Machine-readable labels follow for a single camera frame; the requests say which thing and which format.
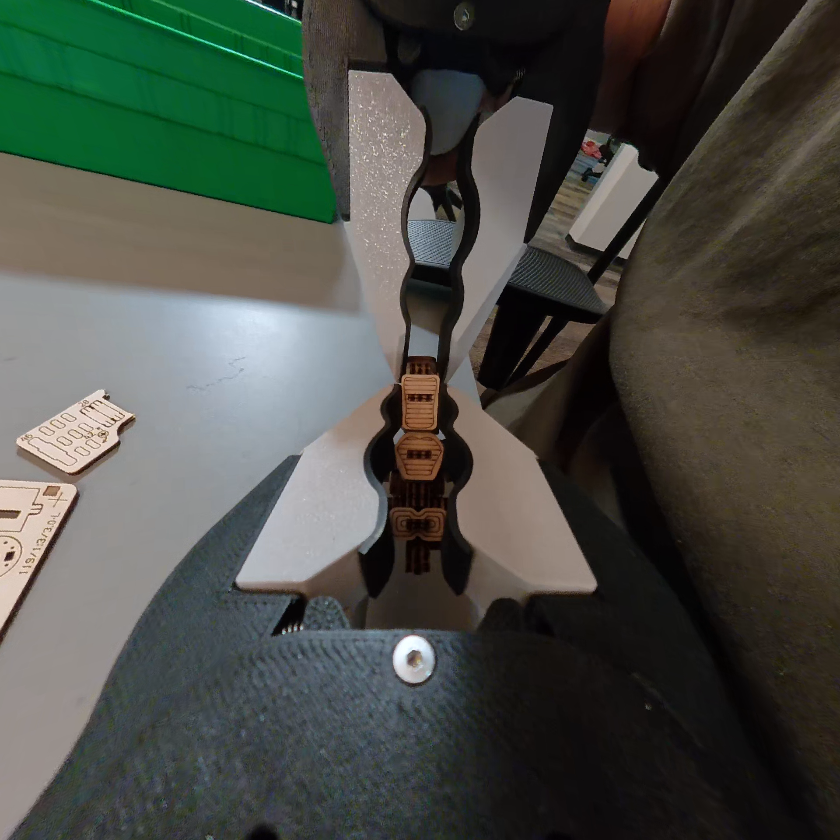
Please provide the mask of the small wooden parts card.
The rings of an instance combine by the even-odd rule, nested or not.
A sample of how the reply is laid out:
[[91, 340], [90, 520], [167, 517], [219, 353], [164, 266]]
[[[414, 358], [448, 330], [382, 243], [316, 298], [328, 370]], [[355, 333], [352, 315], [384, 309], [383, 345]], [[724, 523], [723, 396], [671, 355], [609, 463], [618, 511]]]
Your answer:
[[16, 439], [25, 453], [67, 476], [77, 476], [120, 444], [123, 429], [135, 415], [98, 390]]

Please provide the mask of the large wooden parts sheet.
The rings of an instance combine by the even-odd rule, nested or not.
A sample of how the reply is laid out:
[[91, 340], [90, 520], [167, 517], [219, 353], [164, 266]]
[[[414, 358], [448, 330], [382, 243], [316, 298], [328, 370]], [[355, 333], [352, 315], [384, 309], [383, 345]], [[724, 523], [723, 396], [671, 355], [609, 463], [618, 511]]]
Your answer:
[[72, 484], [55, 480], [1, 480], [2, 637], [77, 499], [78, 490]]

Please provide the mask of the person's right hand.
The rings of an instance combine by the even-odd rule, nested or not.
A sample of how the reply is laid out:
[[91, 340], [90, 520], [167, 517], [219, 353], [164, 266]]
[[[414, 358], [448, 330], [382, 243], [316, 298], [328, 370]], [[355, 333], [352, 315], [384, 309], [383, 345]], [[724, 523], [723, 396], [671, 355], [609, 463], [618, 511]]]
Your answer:
[[453, 149], [443, 154], [428, 157], [420, 186], [428, 190], [454, 182], [459, 186], [466, 183], [470, 168], [468, 149]]

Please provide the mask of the white box stand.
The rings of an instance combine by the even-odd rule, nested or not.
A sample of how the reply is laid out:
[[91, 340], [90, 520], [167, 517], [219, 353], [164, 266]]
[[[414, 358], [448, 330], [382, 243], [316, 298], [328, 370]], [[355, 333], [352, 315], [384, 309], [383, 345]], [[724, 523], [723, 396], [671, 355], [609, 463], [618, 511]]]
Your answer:
[[637, 149], [622, 143], [574, 219], [567, 234], [570, 247], [602, 253], [658, 181], [639, 164]]

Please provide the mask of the black mesh chair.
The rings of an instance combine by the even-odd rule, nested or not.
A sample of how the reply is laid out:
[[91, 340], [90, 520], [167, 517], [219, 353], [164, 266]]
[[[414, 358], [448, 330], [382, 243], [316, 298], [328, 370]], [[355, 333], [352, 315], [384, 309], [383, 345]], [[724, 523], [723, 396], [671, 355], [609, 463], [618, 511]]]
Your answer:
[[[407, 224], [413, 278], [450, 288], [455, 224], [440, 219]], [[529, 373], [570, 322], [594, 324], [609, 307], [580, 267], [540, 248], [527, 247], [502, 291], [478, 383], [499, 391]]]

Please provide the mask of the green plastic bin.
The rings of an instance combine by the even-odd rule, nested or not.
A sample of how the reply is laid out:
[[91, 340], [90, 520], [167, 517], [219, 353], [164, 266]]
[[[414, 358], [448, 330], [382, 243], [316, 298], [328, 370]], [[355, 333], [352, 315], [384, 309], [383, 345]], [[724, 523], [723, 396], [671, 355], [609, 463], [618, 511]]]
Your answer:
[[259, 2], [1, 2], [1, 149], [333, 222], [301, 23]]

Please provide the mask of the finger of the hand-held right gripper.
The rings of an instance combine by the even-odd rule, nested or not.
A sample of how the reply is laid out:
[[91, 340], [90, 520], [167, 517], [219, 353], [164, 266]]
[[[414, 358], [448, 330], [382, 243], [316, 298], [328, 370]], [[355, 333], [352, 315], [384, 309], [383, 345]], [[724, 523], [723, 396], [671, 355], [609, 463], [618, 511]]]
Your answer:
[[464, 223], [450, 264], [458, 316], [448, 344], [449, 381], [526, 249], [526, 231], [553, 106], [515, 97], [480, 122], [465, 172]]
[[348, 75], [350, 220], [345, 230], [362, 296], [394, 381], [407, 334], [403, 286], [412, 265], [407, 205], [425, 163], [426, 120], [389, 73]]

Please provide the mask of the small wooden puzzle model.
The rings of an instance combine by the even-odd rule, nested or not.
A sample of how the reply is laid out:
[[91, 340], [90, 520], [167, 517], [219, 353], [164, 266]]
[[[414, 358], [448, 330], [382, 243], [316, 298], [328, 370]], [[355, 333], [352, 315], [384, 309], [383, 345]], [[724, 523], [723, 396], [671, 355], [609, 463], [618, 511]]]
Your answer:
[[395, 441], [395, 468], [387, 480], [389, 521], [395, 541], [405, 548], [405, 571], [423, 575], [431, 571], [432, 552], [442, 546], [448, 513], [435, 359], [409, 358], [400, 385], [402, 435]]

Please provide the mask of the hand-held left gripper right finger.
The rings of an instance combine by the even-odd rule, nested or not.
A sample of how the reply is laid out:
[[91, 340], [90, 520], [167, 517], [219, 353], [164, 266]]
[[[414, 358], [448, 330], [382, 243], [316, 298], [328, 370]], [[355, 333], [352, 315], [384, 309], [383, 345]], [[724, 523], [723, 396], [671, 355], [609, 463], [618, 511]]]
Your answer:
[[465, 393], [441, 404], [448, 536], [440, 624], [478, 624], [500, 599], [590, 595], [595, 575], [531, 449]]

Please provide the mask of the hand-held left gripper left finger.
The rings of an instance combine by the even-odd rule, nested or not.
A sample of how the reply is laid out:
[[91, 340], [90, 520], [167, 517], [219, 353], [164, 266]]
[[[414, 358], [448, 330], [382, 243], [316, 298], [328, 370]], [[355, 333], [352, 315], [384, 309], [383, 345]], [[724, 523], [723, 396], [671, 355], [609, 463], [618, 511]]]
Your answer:
[[305, 447], [238, 572], [244, 592], [338, 601], [352, 624], [369, 622], [360, 563], [385, 524], [382, 486], [365, 470], [368, 445], [389, 422], [382, 388]]

